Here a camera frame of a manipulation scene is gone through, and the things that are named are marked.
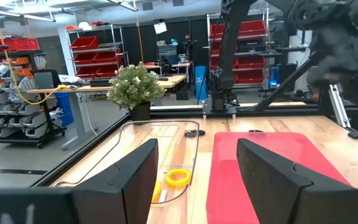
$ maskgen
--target black wall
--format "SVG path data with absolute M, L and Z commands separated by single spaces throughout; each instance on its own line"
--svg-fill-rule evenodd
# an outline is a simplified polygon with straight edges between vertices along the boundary
M 183 46 L 186 35 L 190 34 L 193 40 L 198 43 L 193 47 L 195 65 L 208 66 L 208 31 L 206 16 L 197 17 L 179 17 L 164 20 L 167 25 L 167 31 L 162 34 L 156 34 L 154 24 L 158 21 L 152 21 L 140 24 L 140 34 L 142 36 L 144 62 L 154 62 L 157 59 L 157 41 L 165 40 L 167 44 L 172 39 L 178 41 L 178 54 L 186 53 Z M 123 26 L 125 49 L 128 51 L 129 62 L 138 64 L 141 61 L 139 35 L 135 24 Z

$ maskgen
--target hanging cable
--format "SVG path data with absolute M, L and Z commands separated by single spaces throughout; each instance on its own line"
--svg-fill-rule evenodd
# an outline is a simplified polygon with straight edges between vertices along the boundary
M 89 112 L 88 112 L 88 107 L 87 107 L 87 105 L 86 105 L 86 101 L 85 101 L 85 100 L 84 100 L 84 105 L 85 105 L 86 117 L 88 118 L 89 126 L 91 127 L 91 130 L 92 130 L 93 134 L 97 136 L 98 134 L 96 133 L 96 131 L 94 131 L 94 129 L 93 129 L 93 127 L 92 127 L 90 114 L 89 114 Z
M 136 13 L 136 25 L 137 25 L 137 33 L 139 35 L 139 44 L 140 44 L 140 56 L 142 57 L 142 63 L 144 63 L 144 59 L 143 59 L 143 45 L 142 45 L 142 36 L 140 34 L 140 27 L 139 27 L 139 17 L 137 15 L 137 11 Z
M 2 35 L 2 30 L 0 28 L 0 37 L 1 37 L 1 42 L 3 45 L 5 45 L 5 41 L 4 41 L 4 37 Z M 24 98 L 24 96 L 22 95 L 22 93 L 20 92 L 19 90 L 19 86 L 17 85 L 17 80 L 16 80 L 16 75 L 15 73 L 13 72 L 13 68 L 12 68 L 12 63 L 11 63 L 11 60 L 9 59 L 8 55 L 7 55 L 7 50 L 4 49 L 4 53 L 5 53 L 5 57 L 6 57 L 6 61 L 7 61 L 7 64 L 9 66 L 9 71 L 11 73 L 11 77 L 13 79 L 13 82 L 15 83 L 15 89 L 16 89 L 16 92 L 19 94 L 20 98 L 22 98 L 23 101 L 25 101 L 26 103 L 30 104 L 30 105 L 39 105 L 43 102 L 45 102 L 53 93 L 55 93 L 57 90 L 60 90 L 60 89 L 63 89 L 65 88 L 64 85 L 56 88 L 56 89 L 53 89 L 46 97 L 45 99 L 41 100 L 40 102 L 36 102 L 36 103 L 33 103 L 31 101 L 28 101 L 27 99 Z
M 30 33 L 30 29 L 29 29 L 29 22 L 27 21 L 27 18 L 23 17 L 24 22 L 25 22 L 25 27 L 27 28 L 27 32 L 29 33 L 29 38 L 31 38 L 31 33 Z

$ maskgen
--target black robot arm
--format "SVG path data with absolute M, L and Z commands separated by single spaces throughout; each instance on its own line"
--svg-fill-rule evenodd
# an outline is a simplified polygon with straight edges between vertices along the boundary
M 283 11 L 288 20 L 299 30 L 313 30 L 310 49 L 318 52 L 320 72 L 310 77 L 309 84 L 327 81 L 325 74 L 340 73 L 339 79 L 328 80 L 330 83 L 343 83 L 345 88 L 358 95 L 358 1 L 348 0 L 266 0 Z M 231 89 L 234 85 L 232 63 L 236 50 L 236 41 L 240 24 L 245 20 L 251 4 L 256 0 L 222 0 L 222 18 L 224 34 L 222 37 L 219 66 L 212 73 L 212 107 L 213 110 L 226 110 L 230 102 Z M 275 90 L 276 96 L 282 89 Z M 261 102 L 256 111 L 271 103 L 269 97 Z

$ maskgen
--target metal shelving unit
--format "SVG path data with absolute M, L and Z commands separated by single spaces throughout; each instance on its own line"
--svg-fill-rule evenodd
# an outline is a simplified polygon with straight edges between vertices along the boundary
M 120 40 L 116 42 L 116 38 L 114 36 L 114 30 L 115 29 L 119 29 L 119 34 L 120 34 Z M 110 51 L 114 51 L 116 52 L 118 49 L 120 49 L 119 46 L 121 46 L 122 48 L 122 53 L 118 53 L 116 55 L 123 55 L 124 57 L 124 65 L 128 65 L 129 64 L 129 58 L 128 58 L 128 53 L 125 51 L 125 46 L 124 46 L 124 39 L 122 36 L 122 28 L 121 26 L 117 26 L 117 25 L 103 25 L 103 26 L 96 26 L 96 27 L 92 27 L 91 29 L 87 29 L 87 30 L 83 30 L 83 29 L 72 29 L 72 30 L 66 30 L 66 38 L 68 40 L 68 45 L 71 46 L 72 42 L 70 40 L 70 34 L 76 34 L 77 38 L 80 37 L 80 33 L 85 33 L 85 32 L 94 32 L 94 31 L 102 31 L 102 30 L 111 30 L 111 34 L 112 34 L 112 42 L 111 43 L 105 43 L 105 44 L 99 44 L 99 48 L 97 49 L 89 49 L 89 50 L 72 50 L 70 48 L 70 55 L 71 55 L 71 62 L 73 64 L 74 67 L 74 71 L 77 74 L 78 70 L 77 68 L 81 68 L 81 67 L 96 67 L 96 66 L 103 66 L 103 65 L 120 65 L 121 62 L 118 61 L 118 57 L 116 56 L 116 61 L 115 62 L 106 62 L 106 63 L 89 63 L 89 64 L 79 64 L 76 65 L 74 63 L 74 56 L 75 54 L 80 54 L 80 53 L 98 53 L 98 52 L 110 52 Z
M 36 55 L 43 55 L 44 53 L 41 50 L 28 51 L 28 52 L 8 52 L 9 58 L 15 57 L 28 57 L 28 64 L 23 64 L 23 68 L 31 68 L 32 70 L 37 69 L 37 64 L 34 60 Z M 0 59 L 4 59 L 5 54 L 0 53 Z M 24 77 L 18 76 L 15 73 L 16 80 L 22 84 L 20 91 L 22 94 L 31 101 L 40 101 L 45 98 L 44 94 L 39 95 L 29 95 L 25 91 L 31 88 L 35 88 L 35 83 L 33 79 L 28 79 L 25 83 Z M 12 85 L 13 79 L 10 77 L 2 77 L 0 80 L 3 82 L 0 84 L 0 143 L 19 143 L 19 144 L 36 144 L 38 148 L 42 147 L 42 144 L 53 140 L 53 138 L 58 134 L 65 134 L 66 128 L 62 128 L 55 123 L 59 120 L 53 121 L 49 115 L 49 109 L 56 107 L 56 99 L 49 98 L 40 105 L 29 105 L 23 102 L 21 99 L 8 98 L 11 94 L 16 93 L 14 85 Z M 26 136 L 28 127 L 22 124 L 22 119 L 32 116 L 43 109 L 45 120 L 43 123 L 40 123 L 39 126 L 43 126 L 44 129 L 36 137 L 31 138 Z
M 247 39 L 253 39 L 256 37 L 264 37 L 264 41 L 267 44 L 267 49 L 269 49 L 270 46 L 270 42 L 269 42 L 269 5 L 266 5 L 266 8 L 264 10 L 262 10 L 263 13 L 263 21 L 265 22 L 265 26 L 266 26 L 266 33 L 265 34 L 260 34 L 260 35 L 240 35 L 237 39 L 238 40 L 247 40 Z M 215 41 L 220 41 L 222 40 L 221 37 L 217 37 L 214 39 L 214 34 L 211 34 L 211 19 L 219 19 L 220 14 L 219 13 L 215 13 L 215 14 L 207 14 L 207 30 L 208 30 L 208 49 L 211 49 L 211 43 L 213 40 Z M 241 88 L 261 88 L 263 90 L 266 90 L 269 88 L 269 80 L 270 80 L 270 70 L 266 69 L 269 68 L 270 66 L 270 58 L 276 58 L 281 56 L 280 53 L 277 54 L 266 54 L 263 52 L 238 52 L 234 54 L 235 56 L 238 57 L 252 57 L 252 56 L 260 56 L 263 58 L 266 58 L 265 60 L 265 66 L 263 68 L 233 68 L 233 72 L 237 72 L 237 71 L 248 71 L 248 70 L 263 70 L 264 73 L 264 80 L 262 83 L 235 83 L 233 86 L 233 89 L 241 89 Z M 212 57 L 218 57 L 219 54 L 211 54 L 211 58 Z

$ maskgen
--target blue trash bin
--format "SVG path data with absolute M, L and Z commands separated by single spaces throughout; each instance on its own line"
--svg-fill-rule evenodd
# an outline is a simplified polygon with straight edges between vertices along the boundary
M 196 66 L 196 97 L 197 100 L 206 99 L 205 66 Z

